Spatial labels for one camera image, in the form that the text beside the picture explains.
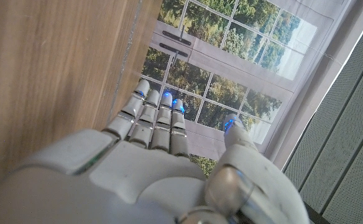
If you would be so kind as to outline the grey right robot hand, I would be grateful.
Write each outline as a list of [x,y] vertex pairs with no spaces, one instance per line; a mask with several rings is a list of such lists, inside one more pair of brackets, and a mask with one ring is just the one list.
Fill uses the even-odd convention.
[[289,178],[242,121],[223,121],[225,153],[191,162],[183,103],[141,80],[102,131],[36,152],[0,183],[0,223],[308,223]]

